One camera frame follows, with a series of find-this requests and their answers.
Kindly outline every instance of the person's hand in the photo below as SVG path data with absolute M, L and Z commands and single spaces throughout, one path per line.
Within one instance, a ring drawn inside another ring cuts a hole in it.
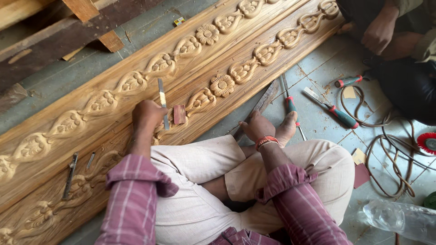
M 362 44 L 376 55 L 380 55 L 391 42 L 399 10 L 395 6 L 384 6 L 363 34 Z
M 259 111 L 253 111 L 250 123 L 239 122 L 239 126 L 244 130 L 247 137 L 256 142 L 258 139 L 271 135 L 276 135 L 276 128 L 260 114 Z
M 167 108 L 160 107 L 153 100 L 139 102 L 132 112 L 133 129 L 136 134 L 152 133 L 162 123 Z
M 409 31 L 395 33 L 391 43 L 381 53 L 381 56 L 387 61 L 408 57 L 412 55 L 416 44 L 423 36 Z

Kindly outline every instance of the person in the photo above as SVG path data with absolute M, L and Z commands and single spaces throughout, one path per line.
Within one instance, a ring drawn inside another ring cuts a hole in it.
M 337 0 L 353 34 L 375 57 L 368 64 L 404 116 L 436 125 L 436 1 Z
M 167 111 L 150 100 L 133 110 L 128 154 L 107 173 L 111 192 L 96 245 L 272 245 L 281 243 L 267 234 L 282 227 L 293 244 L 351 244 L 338 226 L 353 189 L 351 155 L 326 140 L 283 148 L 296 112 L 277 129 L 258 111 L 240 122 L 255 146 L 227 135 L 150 147 Z M 222 203 L 254 198 L 241 213 Z

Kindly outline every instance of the light trousers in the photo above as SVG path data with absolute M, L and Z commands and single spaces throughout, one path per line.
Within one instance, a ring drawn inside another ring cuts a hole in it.
M 354 183 L 354 163 L 348 151 L 327 140 L 308 140 L 283 151 L 308 174 L 318 172 L 311 186 L 340 224 Z M 231 226 L 263 235 L 283 227 L 272 201 L 237 213 L 199 185 L 224 175 L 233 201 L 254 199 L 255 191 L 264 186 L 262 156 L 255 153 L 245 158 L 231 135 L 183 146 L 152 146 L 151 162 L 180 188 L 173 197 L 158 200 L 157 244 L 206 245 Z

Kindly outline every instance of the electric cable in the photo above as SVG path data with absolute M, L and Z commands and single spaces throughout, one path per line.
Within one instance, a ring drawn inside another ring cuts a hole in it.
M 358 90 L 358 94 L 359 94 L 359 97 L 360 97 L 360 102 L 359 102 L 359 104 L 357 105 L 357 107 L 356 107 L 356 109 L 354 111 L 354 115 L 347 109 L 347 107 L 344 104 L 344 100 L 343 100 L 344 89 L 346 87 L 348 87 L 348 86 L 355 87 Z M 419 162 L 416 158 L 414 158 L 415 153 L 417 153 L 419 155 L 422 155 L 422 156 L 426 156 L 426 157 L 436 157 L 436 156 L 435 155 L 429 155 L 429 154 L 423 153 L 423 152 L 421 152 L 419 150 L 419 148 L 418 148 L 418 146 L 416 144 L 416 140 L 415 140 L 415 127 L 413 125 L 413 122 L 410 119 L 407 119 L 407 118 L 404 118 L 404 117 L 400 117 L 400 116 L 392 118 L 392 110 L 384 117 L 383 121 L 381 123 L 378 123 L 378 124 L 371 124 L 371 123 L 367 123 L 367 122 L 365 122 L 363 120 L 360 120 L 359 117 L 358 117 L 358 112 L 359 112 L 360 107 L 363 105 L 363 103 L 365 103 L 365 94 L 364 94 L 363 90 L 359 86 L 357 86 L 355 84 L 351 84 L 351 85 L 348 85 L 348 86 L 343 87 L 342 90 L 341 90 L 341 104 L 342 104 L 342 107 L 344 108 L 344 110 L 352 118 L 354 118 L 361 126 L 371 127 L 371 128 L 381 127 L 381 130 L 383 132 L 383 134 L 381 134 L 381 135 L 379 135 L 379 136 L 374 138 L 374 140 L 371 142 L 371 144 L 369 145 L 369 148 L 368 148 L 367 159 L 366 159 L 365 166 L 368 169 L 369 175 L 374 179 L 374 182 L 378 185 L 378 187 L 381 189 L 381 191 L 383 191 L 383 193 L 385 195 L 387 195 L 388 197 L 398 197 L 398 196 L 400 196 L 402 194 L 403 187 L 405 187 L 405 190 L 409 193 L 410 196 L 415 197 L 415 192 L 414 192 L 414 190 L 412 189 L 412 187 L 411 187 L 411 185 L 409 183 L 410 177 L 412 175 L 413 164 L 416 164 L 416 165 L 418 165 L 418 166 L 420 166 L 422 168 L 436 170 L 435 168 L 432 168 L 432 167 L 430 167 L 428 165 L 425 165 L 425 164 Z M 406 141 L 404 141 L 404 140 L 402 140 L 402 139 L 400 139 L 400 138 L 398 138 L 398 137 L 396 137 L 394 135 L 386 133 L 385 126 L 389 125 L 394 120 L 400 120 L 400 119 L 406 120 L 407 122 L 409 122 L 409 124 L 410 124 L 410 126 L 412 128 L 412 132 L 411 132 L 411 135 L 410 135 L 409 139 L 411 140 L 412 143 L 406 142 Z M 373 149 L 375 143 L 377 142 L 377 140 L 380 141 L 380 145 L 381 145 L 383 151 L 385 152 L 385 154 L 389 158 L 389 160 L 392 162 L 392 167 L 394 169 L 394 173 L 400 179 L 398 190 L 394 194 L 390 194 L 390 193 L 388 193 L 387 191 L 385 191 L 383 189 L 382 185 L 379 183 L 377 178 L 372 174 L 371 169 L 370 169 L 370 167 L 368 165 L 369 158 L 370 158 L 371 153 L 372 153 L 372 149 Z M 395 156 L 394 156 L 394 158 L 392 158 L 391 155 L 389 154 L 388 150 L 386 149 L 386 147 L 385 147 L 385 145 L 383 143 L 383 140 L 387 140 L 389 145 L 391 145 L 392 147 L 395 148 Z M 394 141 L 397 142 L 398 144 L 401 144 L 403 147 L 410 149 L 410 153 L 404 152 L 404 150 L 401 149 L 397 144 L 395 144 Z M 397 165 L 397 158 L 399 156 L 399 153 L 402 153 L 404 156 L 406 156 L 409 159 L 409 163 L 408 163 L 408 166 L 407 166 L 407 172 L 406 172 L 405 178 L 403 178 L 402 173 L 400 171 L 400 168 Z

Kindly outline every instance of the bare foot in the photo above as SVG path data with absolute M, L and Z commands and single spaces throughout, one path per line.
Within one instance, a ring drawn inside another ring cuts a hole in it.
M 282 124 L 276 128 L 276 139 L 279 141 L 279 146 L 281 148 L 285 147 L 288 141 L 294 136 L 297 126 L 295 122 L 297 121 L 297 112 L 289 112 Z

